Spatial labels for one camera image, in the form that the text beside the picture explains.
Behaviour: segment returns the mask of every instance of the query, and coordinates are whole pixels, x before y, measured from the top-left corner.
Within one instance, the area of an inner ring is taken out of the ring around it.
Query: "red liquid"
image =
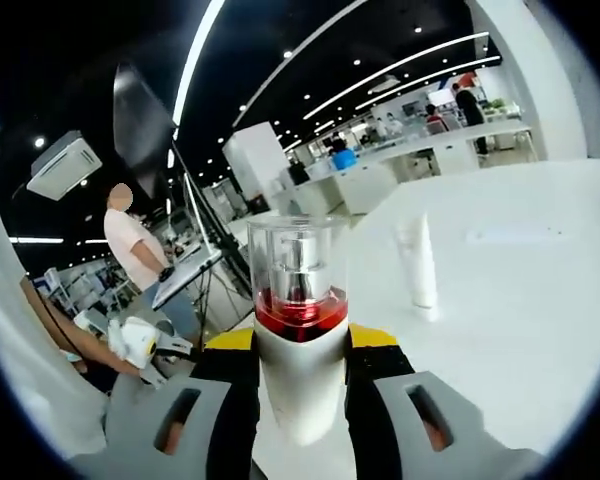
[[[303,343],[315,340],[336,327],[349,312],[344,291],[336,287],[331,287],[324,300],[302,301],[302,298],[291,301],[272,298],[271,290],[264,289],[258,293],[256,300],[256,318],[282,338]]]

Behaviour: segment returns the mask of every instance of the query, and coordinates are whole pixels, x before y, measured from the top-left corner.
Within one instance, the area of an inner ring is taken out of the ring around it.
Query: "person in red shirt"
[[[444,121],[444,118],[442,118],[440,115],[438,115],[435,105],[429,104],[425,107],[425,110],[427,111],[427,115],[428,115],[427,123],[440,122],[442,124],[442,126],[444,127],[444,129],[447,132],[449,131],[449,126],[447,125],[447,122]]]

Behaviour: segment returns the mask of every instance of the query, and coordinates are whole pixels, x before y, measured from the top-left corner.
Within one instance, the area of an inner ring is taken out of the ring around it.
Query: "black pants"
[[[482,115],[466,115],[467,125],[473,127],[474,125],[482,125],[484,123],[484,118]],[[487,150],[487,139],[484,137],[478,138],[476,140],[478,144],[478,154],[479,155],[487,155],[489,152]]]

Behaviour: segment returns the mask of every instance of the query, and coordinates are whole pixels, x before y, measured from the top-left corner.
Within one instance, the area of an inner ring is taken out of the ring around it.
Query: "person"
[[[376,132],[378,132],[378,135],[383,140],[389,136],[389,131],[387,130],[387,126],[385,125],[384,121],[380,117],[378,117],[376,119]]]
[[[160,286],[160,276],[169,272],[170,265],[160,241],[126,213],[132,201],[133,193],[127,185],[119,183],[113,187],[107,198],[104,236],[113,256],[150,307]],[[200,324],[184,290],[160,310],[171,321],[179,336],[198,345]]]
[[[387,113],[387,120],[389,122],[388,130],[393,136],[401,136],[404,131],[404,125],[400,120],[393,116],[393,113]]]
[[[435,105],[429,104],[425,107],[425,110],[427,111],[427,123],[440,122],[444,129],[447,132],[449,131],[449,126],[447,125],[447,122],[444,121],[444,118],[438,115],[438,109],[435,107]]]
[[[38,295],[0,215],[0,370],[38,435],[67,459],[106,445],[102,419],[107,397],[76,371],[61,349],[139,375],[106,343]]]
[[[456,103],[458,104],[458,108],[462,110],[464,114],[464,118],[467,119],[468,126],[481,125],[484,123],[484,116],[482,115],[482,110],[478,105],[478,100],[469,90],[465,90],[460,88],[460,85],[454,83],[453,92],[456,96]],[[487,150],[487,140],[484,137],[476,140],[478,144],[478,155],[486,157],[489,152]]]
[[[336,138],[333,143],[334,154],[331,159],[337,170],[344,170],[355,165],[358,162],[353,150],[347,148],[347,144],[341,138]]]

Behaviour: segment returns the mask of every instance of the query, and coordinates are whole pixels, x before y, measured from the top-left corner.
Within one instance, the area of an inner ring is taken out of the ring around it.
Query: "person's arm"
[[[149,270],[158,275],[166,268],[142,240],[134,243],[131,253]]]
[[[71,320],[69,320],[64,314],[62,314],[49,300],[38,295],[35,287],[31,284],[29,279],[23,278],[20,282],[20,287],[27,297],[27,301],[31,308],[33,308],[37,317],[42,322],[44,328],[49,332],[53,341],[58,345],[59,348],[67,352],[75,353],[76,355],[84,355],[89,360],[108,365],[118,373],[127,373],[129,375],[140,375],[140,371],[124,360],[120,360],[109,347],[96,337],[91,335],[84,330],[78,328]],[[53,315],[53,318],[47,312],[45,305],[48,307],[49,312]],[[69,337],[75,347],[80,350],[79,352],[71,346],[67,341]]]

